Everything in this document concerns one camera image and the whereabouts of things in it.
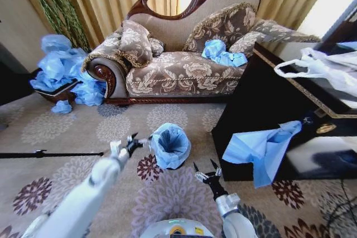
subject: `sofa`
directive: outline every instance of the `sofa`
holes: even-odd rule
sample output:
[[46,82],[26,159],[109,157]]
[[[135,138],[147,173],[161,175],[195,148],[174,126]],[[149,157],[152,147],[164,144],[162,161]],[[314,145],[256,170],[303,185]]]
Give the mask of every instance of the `sofa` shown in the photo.
[[[153,57],[146,65],[135,65],[128,54],[120,51],[121,28],[108,36],[86,58],[83,70],[107,83],[105,101],[118,105],[134,103],[202,103],[226,101],[237,86],[245,66],[231,67],[217,64],[202,57],[204,35],[219,38],[228,44],[230,52],[242,52],[249,60],[256,41],[316,42],[306,36],[269,20],[255,17],[260,0],[192,0],[176,16],[163,16],[138,0],[127,14],[126,20],[147,29],[148,39],[165,43],[165,50],[157,53],[157,43],[151,43]],[[242,27],[228,22],[219,33],[214,25],[215,16],[242,12]]]

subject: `patterned rug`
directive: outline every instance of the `patterned rug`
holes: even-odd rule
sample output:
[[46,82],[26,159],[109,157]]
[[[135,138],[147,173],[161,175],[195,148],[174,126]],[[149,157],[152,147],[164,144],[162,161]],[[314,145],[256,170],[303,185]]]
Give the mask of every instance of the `patterned rug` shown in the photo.
[[[221,237],[213,194],[195,179],[192,163],[208,172],[209,159],[218,162],[210,131],[223,104],[76,105],[66,115],[49,112],[51,107],[37,94],[0,107],[0,122],[9,125],[0,132],[0,152],[101,152],[113,139],[134,132],[144,138],[165,122],[181,126],[192,143],[189,158],[176,171],[160,169],[148,148],[135,151],[87,237],[138,237],[149,224],[175,217],[198,220]],[[21,237],[38,215],[55,209],[98,159],[0,159],[0,238]],[[241,213],[259,237],[357,237],[346,204],[357,193],[356,180],[280,181],[258,190],[252,182],[221,183],[240,196]]]

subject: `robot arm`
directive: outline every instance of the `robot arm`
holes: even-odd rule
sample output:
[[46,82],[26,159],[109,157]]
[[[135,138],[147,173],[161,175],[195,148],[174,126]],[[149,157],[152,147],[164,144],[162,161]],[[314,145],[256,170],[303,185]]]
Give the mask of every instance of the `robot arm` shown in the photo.
[[51,215],[37,218],[22,237],[82,237],[134,150],[143,146],[144,140],[134,139],[136,134],[128,137],[126,148],[122,148],[120,141],[111,142],[110,157],[100,159],[91,174],[64,198]]
[[213,199],[223,220],[223,232],[227,238],[258,238],[252,223],[238,212],[240,198],[236,193],[228,194],[219,183],[221,168],[211,159],[215,172],[202,173],[194,163],[196,178],[208,184],[213,192]]

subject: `blue cloth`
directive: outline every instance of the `blue cloth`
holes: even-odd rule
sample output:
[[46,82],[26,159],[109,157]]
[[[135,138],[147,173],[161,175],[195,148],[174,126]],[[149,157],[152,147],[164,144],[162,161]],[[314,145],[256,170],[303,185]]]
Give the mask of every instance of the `blue cloth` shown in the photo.
[[300,132],[300,121],[280,124],[280,128],[234,133],[222,159],[234,163],[253,163],[255,188],[272,184],[291,138]]
[[64,35],[46,35],[41,39],[41,49],[46,54],[51,51],[67,51],[71,48],[71,41]]
[[100,105],[104,99],[105,83],[80,71],[86,53],[81,48],[71,47],[71,41],[63,35],[44,36],[41,48],[47,55],[38,63],[42,71],[30,84],[34,89],[53,92],[77,79],[82,83],[71,90],[76,94],[75,102],[88,106]]
[[189,156],[191,143],[178,125],[164,123],[152,134],[150,142],[157,165],[161,168],[178,168]]
[[39,71],[35,79],[30,80],[30,84],[34,89],[52,92],[61,86],[71,83],[72,79],[63,77],[61,80],[47,78],[43,71]]
[[59,100],[56,105],[52,107],[51,111],[53,113],[67,114],[72,111],[72,106],[68,100]]
[[202,57],[214,59],[222,52],[225,52],[225,43],[220,39],[214,39],[205,42]]
[[206,41],[202,57],[210,58],[217,64],[232,67],[238,67],[248,62],[243,53],[229,53],[225,52],[225,49],[225,43],[220,39]]

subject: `black rod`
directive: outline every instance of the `black rod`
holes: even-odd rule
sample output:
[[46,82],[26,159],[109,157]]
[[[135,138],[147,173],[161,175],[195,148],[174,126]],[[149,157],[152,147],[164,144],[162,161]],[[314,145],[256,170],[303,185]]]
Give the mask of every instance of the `black rod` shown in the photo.
[[46,150],[37,150],[33,153],[0,153],[0,159],[6,158],[43,158],[43,157],[68,157],[68,156],[103,156],[99,153],[45,153]]

